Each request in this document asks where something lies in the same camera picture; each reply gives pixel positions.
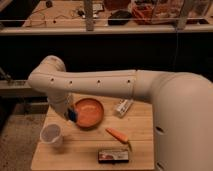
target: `small box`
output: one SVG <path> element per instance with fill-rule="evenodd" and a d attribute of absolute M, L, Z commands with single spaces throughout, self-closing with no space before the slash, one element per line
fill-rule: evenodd
<path fill-rule="evenodd" d="M 127 149 L 103 149 L 98 152 L 99 163 L 128 163 Z"/>
<path fill-rule="evenodd" d="M 104 0 L 104 6 L 108 10 L 124 9 L 128 6 L 131 0 Z"/>

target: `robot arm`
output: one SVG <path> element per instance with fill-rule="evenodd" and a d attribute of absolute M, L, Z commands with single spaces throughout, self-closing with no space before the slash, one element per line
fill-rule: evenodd
<path fill-rule="evenodd" d="M 150 102 L 155 169 L 213 170 L 213 85 L 202 76 L 142 70 L 68 73 L 59 58 L 48 56 L 28 83 L 45 92 L 62 115 L 68 110 L 69 92 Z"/>

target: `wooden tabletop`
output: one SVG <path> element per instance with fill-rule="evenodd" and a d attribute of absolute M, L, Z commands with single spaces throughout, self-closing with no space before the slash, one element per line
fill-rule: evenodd
<path fill-rule="evenodd" d="M 63 145 L 58 149 L 38 142 L 33 156 L 32 170 L 153 170 L 152 106 L 134 102 L 123 118 L 115 115 L 114 107 L 121 99 L 74 94 L 74 102 L 95 98 L 104 107 L 104 119 L 98 127 L 82 130 L 49 108 L 44 125 L 55 123 L 62 129 Z M 125 133 L 132 145 L 122 144 L 105 131 L 111 127 Z M 101 149 L 128 149 L 129 163 L 99 164 Z"/>
<path fill-rule="evenodd" d="M 78 10 L 84 11 L 83 1 L 52 1 L 53 6 L 47 8 L 45 1 L 40 1 L 32 14 L 28 17 L 23 27 L 85 27 L 85 19 L 77 14 Z M 108 26 L 108 17 L 114 11 L 108 11 L 106 8 L 103 12 L 98 13 L 98 19 L 94 19 L 95 26 Z M 128 26 L 137 26 L 133 21 Z"/>

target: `carrot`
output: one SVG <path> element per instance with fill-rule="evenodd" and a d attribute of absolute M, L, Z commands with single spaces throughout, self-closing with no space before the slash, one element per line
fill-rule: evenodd
<path fill-rule="evenodd" d="M 117 140 L 119 140 L 120 142 L 122 142 L 124 144 L 128 143 L 129 139 L 125 134 L 123 134 L 123 133 L 121 133 L 121 132 L 119 132 L 119 131 L 117 131 L 113 128 L 106 128 L 105 130 L 109 134 L 111 134 L 113 137 L 115 137 Z"/>

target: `paper cup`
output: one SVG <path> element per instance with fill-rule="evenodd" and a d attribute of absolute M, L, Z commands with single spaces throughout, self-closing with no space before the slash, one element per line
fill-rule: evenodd
<path fill-rule="evenodd" d="M 44 144 L 52 147 L 60 147 L 63 143 L 61 135 L 61 128 L 56 124 L 49 124 L 45 126 L 40 133 L 40 140 Z"/>

